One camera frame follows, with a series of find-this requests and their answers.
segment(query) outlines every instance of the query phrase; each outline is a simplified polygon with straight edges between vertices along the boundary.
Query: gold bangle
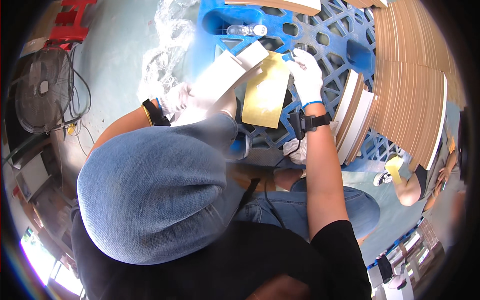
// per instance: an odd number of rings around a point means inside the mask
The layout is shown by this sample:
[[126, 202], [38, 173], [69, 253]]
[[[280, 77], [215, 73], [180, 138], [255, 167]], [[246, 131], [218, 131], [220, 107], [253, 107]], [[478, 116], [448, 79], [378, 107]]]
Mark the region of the gold bangle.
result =
[[153, 126], [152, 120], [150, 119], [150, 114], [148, 113], [148, 110], [146, 109], [145, 106], [142, 105], [142, 107], [144, 108], [145, 114], [147, 115], [148, 122], [150, 123], [150, 126]]

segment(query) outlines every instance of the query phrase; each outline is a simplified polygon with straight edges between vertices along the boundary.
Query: plastic wrap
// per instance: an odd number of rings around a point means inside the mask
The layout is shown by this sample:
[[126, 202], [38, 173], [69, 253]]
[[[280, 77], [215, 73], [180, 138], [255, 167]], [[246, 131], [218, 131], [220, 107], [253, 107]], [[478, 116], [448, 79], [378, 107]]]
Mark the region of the plastic wrap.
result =
[[141, 103], [167, 93], [178, 84], [172, 72], [185, 55], [195, 32], [193, 22], [183, 17], [186, 10], [199, 1], [160, 0], [158, 3], [154, 21], [159, 45], [143, 56], [142, 79], [137, 90]]

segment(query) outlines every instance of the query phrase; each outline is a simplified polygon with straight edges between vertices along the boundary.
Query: blue plastic pallet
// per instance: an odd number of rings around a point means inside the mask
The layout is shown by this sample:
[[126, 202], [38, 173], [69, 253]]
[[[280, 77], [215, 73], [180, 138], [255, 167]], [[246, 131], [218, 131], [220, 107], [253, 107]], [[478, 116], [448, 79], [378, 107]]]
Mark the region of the blue plastic pallet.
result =
[[[226, 34], [230, 24], [260, 23], [267, 27], [265, 37], [232, 36]], [[224, 0], [202, 0], [194, 43], [193, 75], [197, 76], [224, 50], [237, 54], [250, 43], [259, 40], [267, 50], [287, 53], [302, 48], [314, 55], [323, 72], [322, 100], [327, 113], [333, 116], [340, 101], [348, 70], [363, 73], [369, 90], [373, 86], [375, 69], [375, 31], [373, 17], [341, 0], [323, 0], [322, 11], [314, 17], [282, 9], [254, 5], [226, 5]], [[299, 111], [300, 100], [288, 83], [287, 96], [277, 130], [261, 126], [239, 124], [239, 131], [251, 141], [248, 157], [238, 162], [261, 166], [274, 166], [283, 157], [281, 147], [295, 137], [288, 122], [288, 113]], [[369, 130], [361, 147], [361, 156], [345, 171], [382, 170], [391, 153], [401, 151], [385, 137]], [[284, 161], [281, 166], [297, 166]]]

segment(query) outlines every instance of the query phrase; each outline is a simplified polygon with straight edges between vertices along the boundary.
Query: plastic bottle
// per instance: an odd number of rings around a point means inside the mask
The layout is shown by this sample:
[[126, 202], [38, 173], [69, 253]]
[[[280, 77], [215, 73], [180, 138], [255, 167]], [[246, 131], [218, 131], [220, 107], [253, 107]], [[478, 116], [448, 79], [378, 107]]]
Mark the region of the plastic bottle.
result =
[[227, 28], [227, 34], [234, 36], [264, 36], [267, 34], [267, 27], [261, 24], [230, 25]]

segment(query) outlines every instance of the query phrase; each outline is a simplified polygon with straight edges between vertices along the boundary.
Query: sneaker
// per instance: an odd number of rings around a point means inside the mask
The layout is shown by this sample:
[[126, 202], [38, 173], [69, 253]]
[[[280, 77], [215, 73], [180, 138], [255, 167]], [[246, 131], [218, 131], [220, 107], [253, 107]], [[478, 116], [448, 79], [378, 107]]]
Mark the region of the sneaker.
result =
[[384, 171], [383, 173], [378, 173], [373, 180], [374, 186], [379, 186], [382, 183], [389, 183], [392, 181], [392, 175], [388, 173], [388, 171]]

